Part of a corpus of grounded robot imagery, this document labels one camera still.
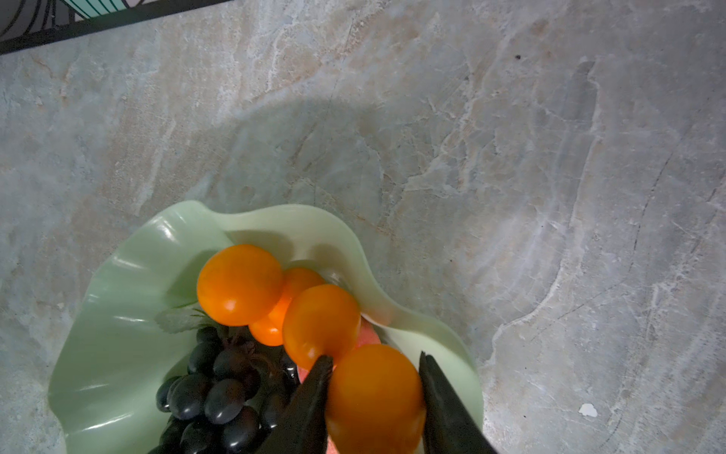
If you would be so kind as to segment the light green wavy fruit bowl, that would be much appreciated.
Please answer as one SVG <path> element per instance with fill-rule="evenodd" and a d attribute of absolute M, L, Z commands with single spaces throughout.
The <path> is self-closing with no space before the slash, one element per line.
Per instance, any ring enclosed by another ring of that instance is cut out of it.
<path fill-rule="evenodd" d="M 484 418 L 475 362 L 445 323 L 404 308 L 376 282 L 354 232 L 314 206 L 238 214 L 196 201 L 166 208 L 98 268 L 53 370 L 48 399 L 71 453 L 146 453 L 166 418 L 153 397 L 183 372 L 193 332 L 164 332 L 157 316 L 192 304 L 203 265 L 234 244 L 253 244 L 284 267 L 303 266 L 344 287 L 378 336 L 417 361 L 433 356 L 476 422 Z"/>

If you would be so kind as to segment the pink fake peach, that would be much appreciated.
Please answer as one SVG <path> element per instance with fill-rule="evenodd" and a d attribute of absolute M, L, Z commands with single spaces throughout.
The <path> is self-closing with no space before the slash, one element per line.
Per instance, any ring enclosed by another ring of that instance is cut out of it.
<path fill-rule="evenodd" d="M 381 340 L 380 340 L 378 334 L 376 333 L 376 331 L 374 330 L 374 326 L 370 322 L 368 322 L 365 318 L 362 318 L 355 349 L 358 349 L 364 345 L 370 345 L 370 344 L 381 344 Z M 308 376 L 309 371 L 298 366 L 297 373 L 298 373 L 299 381 L 301 383 L 303 383 L 306 380 L 306 377 Z"/>

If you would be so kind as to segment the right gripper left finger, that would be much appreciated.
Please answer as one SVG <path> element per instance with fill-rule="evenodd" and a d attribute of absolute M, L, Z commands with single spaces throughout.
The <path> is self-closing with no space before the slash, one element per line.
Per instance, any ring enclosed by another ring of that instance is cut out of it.
<path fill-rule="evenodd" d="M 325 453 L 328 433 L 325 406 L 333 372 L 331 357 L 320 356 L 294 393 L 275 429 L 256 453 Z"/>

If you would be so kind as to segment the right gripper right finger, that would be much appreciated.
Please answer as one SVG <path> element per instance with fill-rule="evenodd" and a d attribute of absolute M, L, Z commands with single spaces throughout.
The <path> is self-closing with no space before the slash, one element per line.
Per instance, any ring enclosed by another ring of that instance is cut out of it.
<path fill-rule="evenodd" d="M 421 353 L 419 375 L 427 406 L 425 453 L 497 454 L 432 355 Z"/>

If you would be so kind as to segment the orange fake kumquat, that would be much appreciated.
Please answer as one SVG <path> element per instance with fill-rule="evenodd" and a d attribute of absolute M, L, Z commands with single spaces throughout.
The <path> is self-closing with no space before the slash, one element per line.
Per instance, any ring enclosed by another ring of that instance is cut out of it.
<path fill-rule="evenodd" d="M 331 376 L 325 423 L 339 453 L 413 453 L 426 417 L 418 371 L 390 346 L 354 350 Z"/>
<path fill-rule="evenodd" d="M 234 245 L 213 255 L 202 267 L 197 296 L 202 310 L 227 327 L 243 327 L 267 316 L 278 303 L 283 269 L 266 250 Z"/>
<path fill-rule="evenodd" d="M 351 293 L 332 284 L 306 289 L 285 314 L 285 351 L 308 371 L 321 356 L 339 362 L 357 344 L 360 326 L 359 305 Z"/>
<path fill-rule="evenodd" d="M 306 268 L 292 268 L 284 271 L 282 292 L 278 303 L 265 318 L 249 325 L 253 338 L 270 347 L 282 345 L 282 328 L 291 302 L 303 291 L 324 283 L 325 280 L 317 272 Z"/>

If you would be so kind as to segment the dark fake grape bunch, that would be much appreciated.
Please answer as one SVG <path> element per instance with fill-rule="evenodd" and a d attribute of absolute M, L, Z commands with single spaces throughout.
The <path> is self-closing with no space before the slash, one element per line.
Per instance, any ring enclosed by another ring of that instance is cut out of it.
<path fill-rule="evenodd" d="M 186 371 L 166 378 L 155 395 L 168 415 L 155 453 L 255 453 L 300 385 L 299 371 L 277 340 L 255 327 L 213 321 L 197 304 L 154 319 L 168 334 L 192 331 Z"/>

